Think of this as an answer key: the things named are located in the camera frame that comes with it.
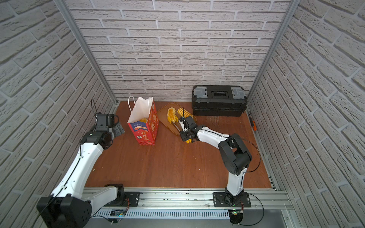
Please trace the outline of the striped yellow bread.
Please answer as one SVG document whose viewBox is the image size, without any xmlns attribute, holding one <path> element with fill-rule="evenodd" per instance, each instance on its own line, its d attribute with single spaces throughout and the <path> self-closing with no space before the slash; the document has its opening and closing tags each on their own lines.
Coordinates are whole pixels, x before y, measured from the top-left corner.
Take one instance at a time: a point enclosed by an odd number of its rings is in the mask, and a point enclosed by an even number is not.
<svg viewBox="0 0 365 228">
<path fill-rule="evenodd" d="M 188 112 L 187 110 L 185 110 L 183 107 L 179 108 L 177 110 L 177 113 L 178 113 L 178 118 L 181 118 L 181 117 L 184 117 L 184 118 L 193 117 L 193 115 L 190 112 Z"/>
</svg>

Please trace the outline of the braided yellow bread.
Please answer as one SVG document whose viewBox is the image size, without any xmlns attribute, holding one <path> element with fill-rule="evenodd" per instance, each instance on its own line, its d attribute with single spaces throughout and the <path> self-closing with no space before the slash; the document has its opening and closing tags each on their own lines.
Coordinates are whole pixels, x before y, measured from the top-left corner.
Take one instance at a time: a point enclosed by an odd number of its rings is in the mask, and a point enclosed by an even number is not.
<svg viewBox="0 0 365 228">
<path fill-rule="evenodd" d="M 167 110 L 167 120 L 170 124 L 178 122 L 179 118 L 176 116 L 176 109 L 174 107 L 170 107 Z"/>
</svg>

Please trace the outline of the red white paper bag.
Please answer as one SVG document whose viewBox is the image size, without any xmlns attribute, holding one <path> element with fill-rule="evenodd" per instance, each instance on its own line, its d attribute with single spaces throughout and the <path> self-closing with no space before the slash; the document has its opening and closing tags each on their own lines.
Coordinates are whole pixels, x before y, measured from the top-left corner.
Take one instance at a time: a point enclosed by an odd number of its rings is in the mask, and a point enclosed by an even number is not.
<svg viewBox="0 0 365 228">
<path fill-rule="evenodd" d="M 133 96 L 128 98 L 128 107 L 131 115 L 128 119 L 135 139 L 139 145 L 155 145 L 159 119 L 153 97 L 143 99 L 139 97 L 136 101 Z M 147 118 L 148 122 L 140 122 L 142 118 Z"/>
</svg>

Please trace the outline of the brown wooden tray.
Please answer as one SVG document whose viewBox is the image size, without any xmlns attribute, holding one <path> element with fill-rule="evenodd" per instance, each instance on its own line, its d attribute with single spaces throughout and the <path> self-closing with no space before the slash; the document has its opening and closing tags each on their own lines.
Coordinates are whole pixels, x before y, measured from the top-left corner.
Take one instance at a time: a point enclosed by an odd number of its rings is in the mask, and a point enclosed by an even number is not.
<svg viewBox="0 0 365 228">
<path fill-rule="evenodd" d="M 193 118 L 193 120 L 196 122 L 197 118 L 195 116 L 193 116 L 193 112 L 189 111 L 186 108 L 183 108 L 181 105 L 179 105 L 176 102 L 170 102 L 168 104 L 166 104 L 165 106 L 163 106 L 162 108 L 159 108 L 157 110 L 157 116 L 159 121 L 165 125 L 171 132 L 173 132 L 173 134 L 180 136 L 180 131 L 181 126 L 178 123 L 178 121 L 176 121 L 175 123 L 170 122 L 168 119 L 168 110 L 170 108 L 174 108 L 176 110 L 175 115 L 180 118 L 181 114 L 184 114 L 185 117 L 187 117 L 188 115 L 191 116 Z"/>
</svg>

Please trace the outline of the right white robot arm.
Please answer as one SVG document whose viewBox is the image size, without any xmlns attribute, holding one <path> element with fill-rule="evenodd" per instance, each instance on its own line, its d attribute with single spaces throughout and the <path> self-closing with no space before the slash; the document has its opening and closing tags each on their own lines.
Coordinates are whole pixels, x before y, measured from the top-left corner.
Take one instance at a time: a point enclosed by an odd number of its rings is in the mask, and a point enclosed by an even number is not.
<svg viewBox="0 0 365 228">
<path fill-rule="evenodd" d="M 252 155 L 238 134 L 225 135 L 204 125 L 197 125 L 192 117 L 181 117 L 179 124 L 181 139 L 187 143 L 200 141 L 220 151 L 225 168 L 229 172 L 225 188 L 225 202 L 230 206 L 247 202 L 243 181 L 252 161 Z"/>
</svg>

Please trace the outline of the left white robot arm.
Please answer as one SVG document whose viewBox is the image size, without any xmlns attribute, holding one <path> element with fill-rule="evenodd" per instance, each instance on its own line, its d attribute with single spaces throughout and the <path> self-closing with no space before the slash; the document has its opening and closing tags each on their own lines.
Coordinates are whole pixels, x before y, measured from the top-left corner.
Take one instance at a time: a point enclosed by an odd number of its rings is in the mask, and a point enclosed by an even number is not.
<svg viewBox="0 0 365 228">
<path fill-rule="evenodd" d="M 79 151 L 64 178 L 36 205 L 48 228 L 83 228 L 103 206 L 127 201 L 122 184 L 110 184 L 91 196 L 83 196 L 99 156 L 125 132 L 117 115 L 96 113 L 95 119 L 96 124 L 80 140 Z"/>
</svg>

